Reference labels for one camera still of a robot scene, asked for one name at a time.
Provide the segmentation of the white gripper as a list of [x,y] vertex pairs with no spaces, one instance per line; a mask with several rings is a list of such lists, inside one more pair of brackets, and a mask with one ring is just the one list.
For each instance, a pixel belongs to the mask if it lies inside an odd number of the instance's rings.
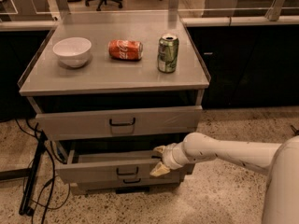
[[183,149],[183,143],[173,143],[171,145],[158,146],[154,151],[163,154],[163,162],[158,162],[156,166],[150,171],[152,176],[166,175],[171,170],[176,170],[190,163],[186,153]]

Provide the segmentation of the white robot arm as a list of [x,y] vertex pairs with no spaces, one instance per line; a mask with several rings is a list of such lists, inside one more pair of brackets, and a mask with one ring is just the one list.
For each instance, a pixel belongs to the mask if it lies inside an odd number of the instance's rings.
[[280,144],[224,141],[189,133],[182,142],[155,150],[161,160],[150,172],[152,176],[215,159],[266,175],[262,223],[299,224],[299,136]]

